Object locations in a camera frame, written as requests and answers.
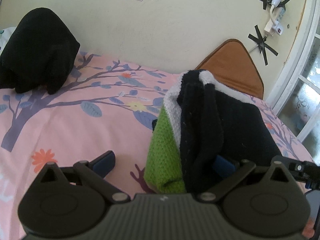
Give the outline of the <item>green black white knit sweater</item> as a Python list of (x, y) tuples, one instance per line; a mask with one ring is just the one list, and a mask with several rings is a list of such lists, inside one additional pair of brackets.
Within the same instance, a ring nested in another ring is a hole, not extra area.
[(214, 186), (217, 156), (268, 166), (280, 150), (259, 108), (207, 70), (190, 70), (167, 91), (144, 179), (159, 193), (203, 193)]

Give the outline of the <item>brown cushion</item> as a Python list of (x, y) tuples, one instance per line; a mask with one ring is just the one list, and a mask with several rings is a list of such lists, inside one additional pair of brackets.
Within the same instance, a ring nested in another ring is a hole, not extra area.
[(263, 99), (264, 83), (245, 46), (228, 39), (211, 52), (197, 67), (210, 71), (224, 85)]

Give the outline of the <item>black folded garment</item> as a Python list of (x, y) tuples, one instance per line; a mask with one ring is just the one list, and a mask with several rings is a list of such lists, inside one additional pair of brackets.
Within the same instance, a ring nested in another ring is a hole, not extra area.
[(1, 88), (25, 93), (44, 87), (56, 93), (74, 67), (80, 43), (55, 12), (29, 11), (1, 53)]

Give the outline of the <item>white power strip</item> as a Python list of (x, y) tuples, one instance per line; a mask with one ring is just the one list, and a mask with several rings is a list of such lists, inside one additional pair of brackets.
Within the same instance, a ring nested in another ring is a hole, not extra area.
[(282, 35), (284, 27), (281, 25), (281, 20), (285, 15), (286, 9), (284, 7), (276, 7), (270, 14), (270, 20), (264, 27), (264, 32), (267, 35), (273, 36), (274, 34)]

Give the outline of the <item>white window frame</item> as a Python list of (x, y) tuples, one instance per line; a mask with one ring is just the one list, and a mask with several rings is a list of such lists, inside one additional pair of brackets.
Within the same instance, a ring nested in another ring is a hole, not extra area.
[(319, 53), (318, 23), (319, 0), (306, 0), (297, 36), (266, 100), (300, 142), (319, 120), (319, 87), (308, 77)]

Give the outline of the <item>pink floral bed sheet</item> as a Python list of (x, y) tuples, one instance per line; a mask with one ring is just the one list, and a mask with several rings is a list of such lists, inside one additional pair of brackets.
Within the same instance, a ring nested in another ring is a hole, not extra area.
[(170, 74), (81, 52), (56, 94), (1, 90), (1, 239), (25, 233), (17, 216), (23, 194), (48, 161), (69, 166), (114, 151), (106, 177), (129, 195), (148, 192), (143, 168)]

